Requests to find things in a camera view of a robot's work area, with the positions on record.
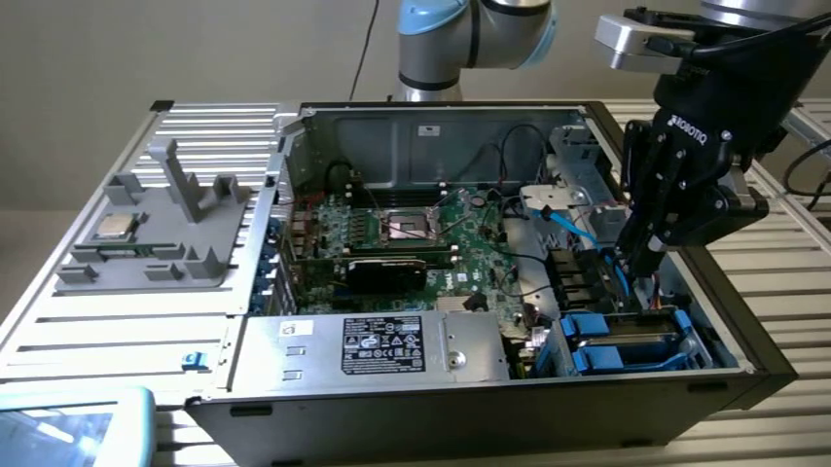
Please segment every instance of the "metal grating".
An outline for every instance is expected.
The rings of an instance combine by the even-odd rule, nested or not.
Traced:
[[[153,113],[113,171],[130,169],[143,186],[166,185],[161,169],[145,153],[146,142],[157,134],[177,139],[181,166],[197,174],[201,183],[211,183],[219,173],[233,173],[242,185],[257,190],[274,148],[273,113],[273,105],[181,105],[166,113]],[[238,267],[245,256],[256,200],[254,193],[232,267]],[[162,406],[178,405],[182,397],[210,386],[217,377],[225,315],[238,307],[248,284],[234,269],[221,287],[205,292],[53,297],[54,266],[69,260],[66,246],[101,205],[93,196],[0,328],[0,390],[139,384],[153,391]],[[181,357],[194,351],[207,355],[207,370],[183,372]]]
[[[634,118],[649,119],[656,110],[645,100],[609,100],[606,105],[620,124]],[[806,107],[817,114],[824,112],[825,121],[831,120],[831,100],[806,101]],[[206,182],[217,173],[232,172],[244,184],[256,188],[273,151],[270,118],[276,108],[274,104],[175,105],[162,121],[146,124],[143,133],[162,132],[178,139],[183,169],[195,172],[201,181]],[[133,171],[142,183],[162,184],[158,168],[138,151],[146,137],[139,131],[119,166],[134,162]],[[286,187],[285,174],[280,176],[280,187]],[[750,411],[714,414],[665,448],[528,455],[486,463],[688,467],[831,465],[831,309],[826,307],[831,304],[831,250],[826,233],[816,228],[798,207],[778,197],[774,182],[770,184],[762,169],[754,167],[750,179],[758,190],[772,197],[770,215],[720,240],[709,251],[801,379]],[[245,244],[246,227],[244,223],[237,251]],[[29,298],[37,297],[39,290],[49,290],[50,270],[41,274],[38,280],[45,288],[34,287],[26,292]],[[171,301],[165,300],[159,305],[130,296],[127,304],[63,302],[61,306],[38,306],[35,313],[15,308],[17,324],[3,323],[0,328],[0,337],[6,333],[11,337],[0,343],[3,348],[22,351],[0,353],[0,364],[5,365],[2,378],[9,370],[15,372],[11,376],[17,378],[14,385],[18,387],[42,387],[43,384],[81,387],[93,377],[95,384],[98,381],[141,383],[162,395],[162,403],[174,401],[181,391],[199,387],[211,377],[210,373],[183,374],[177,361],[182,351],[203,349],[210,352],[219,344],[223,308],[215,298],[213,295],[209,301],[194,305],[191,299],[170,297]],[[13,333],[9,326],[17,327]],[[153,465],[233,465],[182,411],[161,407],[155,423],[158,445]],[[481,463],[481,459],[470,459],[454,461],[452,465]]]

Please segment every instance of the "screen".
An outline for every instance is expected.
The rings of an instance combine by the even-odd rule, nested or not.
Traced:
[[[15,467],[94,464],[114,404],[0,412],[0,458]]]

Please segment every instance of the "open computer chassis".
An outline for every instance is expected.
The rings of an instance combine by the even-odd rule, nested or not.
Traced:
[[[313,103],[280,130],[232,389],[186,407],[240,465],[660,445],[794,378],[704,248],[606,261],[602,104]]]

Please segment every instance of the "warning label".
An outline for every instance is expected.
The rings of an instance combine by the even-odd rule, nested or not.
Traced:
[[[424,371],[420,316],[342,320],[342,360],[346,375]]]

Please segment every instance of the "motherboard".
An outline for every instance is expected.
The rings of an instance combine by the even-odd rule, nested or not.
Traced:
[[[297,314],[481,310],[513,326],[521,294],[496,190],[354,190],[294,204]]]

